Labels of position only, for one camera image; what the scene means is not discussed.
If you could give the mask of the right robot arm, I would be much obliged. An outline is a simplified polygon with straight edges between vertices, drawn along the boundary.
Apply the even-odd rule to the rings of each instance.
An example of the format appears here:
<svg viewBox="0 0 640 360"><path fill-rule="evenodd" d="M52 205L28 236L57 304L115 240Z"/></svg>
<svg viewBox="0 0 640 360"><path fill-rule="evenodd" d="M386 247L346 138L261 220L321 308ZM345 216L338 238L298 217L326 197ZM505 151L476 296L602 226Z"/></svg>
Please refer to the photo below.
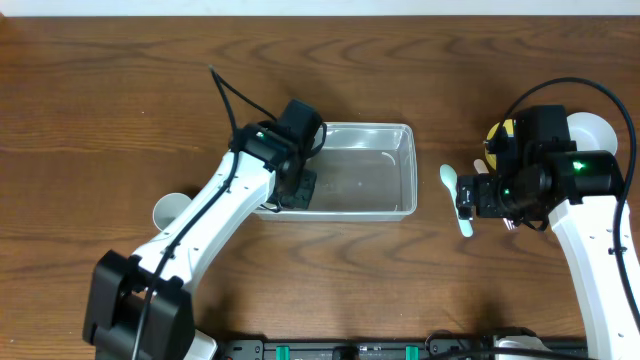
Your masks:
<svg viewBox="0 0 640 360"><path fill-rule="evenodd" d="M627 296L639 291L639 261L615 156L581 147L561 105L508 117L494 127L487 151L494 172L455 182L460 221L507 218L551 229L569 265L589 356L638 358L639 328Z"/></svg>

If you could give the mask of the grey plastic cup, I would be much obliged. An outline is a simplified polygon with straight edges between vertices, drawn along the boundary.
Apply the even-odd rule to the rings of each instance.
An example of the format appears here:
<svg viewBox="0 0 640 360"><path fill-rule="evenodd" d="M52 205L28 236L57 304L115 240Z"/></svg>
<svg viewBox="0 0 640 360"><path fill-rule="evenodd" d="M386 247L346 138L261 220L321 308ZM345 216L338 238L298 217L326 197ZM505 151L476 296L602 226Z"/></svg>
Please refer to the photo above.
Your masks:
<svg viewBox="0 0 640 360"><path fill-rule="evenodd" d="M191 198L183 193L170 193L155 204L152 220L159 231L166 229L191 203Z"/></svg>

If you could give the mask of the yellow plastic bowl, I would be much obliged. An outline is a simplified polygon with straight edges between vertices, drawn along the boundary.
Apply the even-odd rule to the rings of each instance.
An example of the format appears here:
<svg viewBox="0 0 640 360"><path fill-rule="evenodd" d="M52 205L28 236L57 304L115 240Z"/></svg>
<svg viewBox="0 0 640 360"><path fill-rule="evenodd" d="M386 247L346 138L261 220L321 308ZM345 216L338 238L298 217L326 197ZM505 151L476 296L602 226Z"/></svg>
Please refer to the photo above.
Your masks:
<svg viewBox="0 0 640 360"><path fill-rule="evenodd" d="M485 139L485 158L489 166L496 170L498 167L498 154L509 149L514 141L515 130L512 119L503 123L496 123L488 132Z"/></svg>

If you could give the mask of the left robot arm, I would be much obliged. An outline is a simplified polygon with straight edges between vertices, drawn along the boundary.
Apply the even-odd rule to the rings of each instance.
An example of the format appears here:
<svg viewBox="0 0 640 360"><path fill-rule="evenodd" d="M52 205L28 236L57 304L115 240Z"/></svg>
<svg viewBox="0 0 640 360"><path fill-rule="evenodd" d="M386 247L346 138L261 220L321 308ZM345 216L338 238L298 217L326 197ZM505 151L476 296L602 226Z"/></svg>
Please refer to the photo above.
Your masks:
<svg viewBox="0 0 640 360"><path fill-rule="evenodd" d="M108 251L90 285L82 337L98 359L212 359L192 298L239 225L272 196L300 187L323 125L250 124L187 207L128 257Z"/></svg>

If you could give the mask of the clear plastic storage container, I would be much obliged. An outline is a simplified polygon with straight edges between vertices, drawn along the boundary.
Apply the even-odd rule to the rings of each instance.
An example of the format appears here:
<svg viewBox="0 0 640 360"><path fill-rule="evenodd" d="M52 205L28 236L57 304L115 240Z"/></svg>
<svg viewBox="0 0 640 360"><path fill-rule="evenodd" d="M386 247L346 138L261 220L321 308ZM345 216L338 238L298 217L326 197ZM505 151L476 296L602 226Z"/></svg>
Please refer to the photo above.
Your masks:
<svg viewBox="0 0 640 360"><path fill-rule="evenodd" d="M401 123L327 125L326 141L306 168L317 174L306 210L257 209L266 221L397 222L418 203L413 131Z"/></svg>

